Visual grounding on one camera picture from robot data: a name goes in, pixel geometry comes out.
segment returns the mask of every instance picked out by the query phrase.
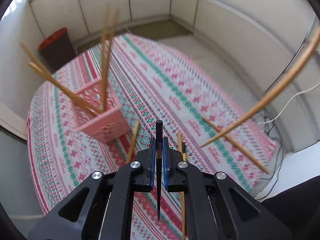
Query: black trash bin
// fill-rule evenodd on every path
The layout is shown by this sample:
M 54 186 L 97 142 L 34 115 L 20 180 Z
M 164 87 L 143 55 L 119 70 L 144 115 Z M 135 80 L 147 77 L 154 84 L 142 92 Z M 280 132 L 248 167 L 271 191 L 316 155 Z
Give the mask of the black trash bin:
M 62 28 L 45 39 L 39 46 L 39 52 L 53 71 L 76 57 L 67 28 Z

